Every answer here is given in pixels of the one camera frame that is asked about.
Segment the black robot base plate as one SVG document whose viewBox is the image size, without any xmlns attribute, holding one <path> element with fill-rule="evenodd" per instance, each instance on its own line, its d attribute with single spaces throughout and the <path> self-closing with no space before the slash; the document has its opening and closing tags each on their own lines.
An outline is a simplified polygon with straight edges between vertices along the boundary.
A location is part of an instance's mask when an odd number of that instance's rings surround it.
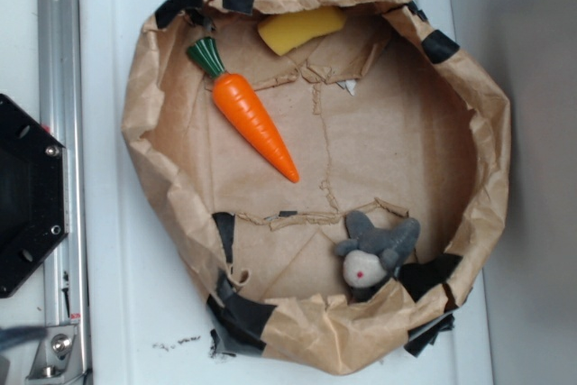
<svg viewBox="0 0 577 385">
<path fill-rule="evenodd" d="M 1 95 L 1 297 L 11 297 L 66 236 L 64 147 Z"/>
</svg>

